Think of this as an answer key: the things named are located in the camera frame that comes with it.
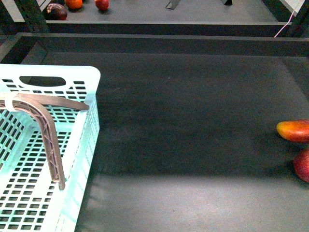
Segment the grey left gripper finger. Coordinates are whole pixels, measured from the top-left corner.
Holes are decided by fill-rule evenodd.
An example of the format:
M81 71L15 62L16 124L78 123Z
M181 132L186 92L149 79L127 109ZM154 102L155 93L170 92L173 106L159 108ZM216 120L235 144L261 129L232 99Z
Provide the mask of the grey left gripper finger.
M1 106L0 108L8 109L9 111L17 111L17 107L13 105L13 101L30 103L30 100L34 100L42 105L60 106L75 110L89 109L89 106L82 102L73 101L54 95L43 95L38 93L1 93L0 100L4 101L4 106Z
M38 123L41 129L50 176L58 182L59 189L65 189L65 175L54 120L45 105L56 105L55 100L1 100L0 108L23 111Z

